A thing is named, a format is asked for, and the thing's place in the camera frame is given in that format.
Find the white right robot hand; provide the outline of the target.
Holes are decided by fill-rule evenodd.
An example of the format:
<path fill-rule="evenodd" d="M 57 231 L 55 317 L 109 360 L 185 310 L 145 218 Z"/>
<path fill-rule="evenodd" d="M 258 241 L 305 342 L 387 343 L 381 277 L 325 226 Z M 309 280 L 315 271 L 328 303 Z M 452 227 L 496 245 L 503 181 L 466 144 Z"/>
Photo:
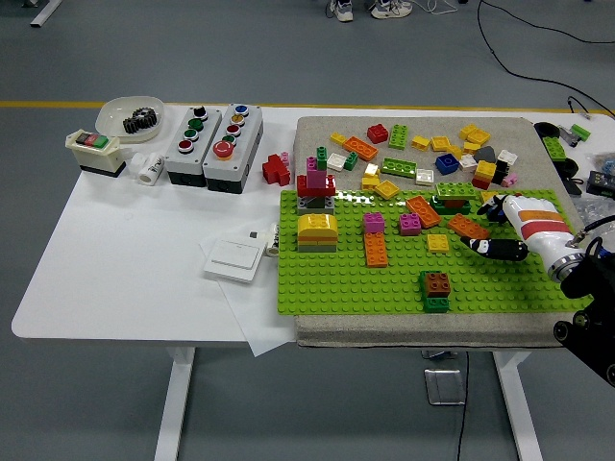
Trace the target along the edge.
<path fill-rule="evenodd" d="M 553 203 L 523 195 L 495 195 L 478 210 L 491 220 L 504 217 L 519 238 L 477 239 L 462 236 L 461 242 L 486 258 L 522 261 L 528 254 L 541 257 L 552 278 L 563 279 L 567 271 L 576 268 L 583 253 L 569 245 L 573 240 L 568 225 Z"/>

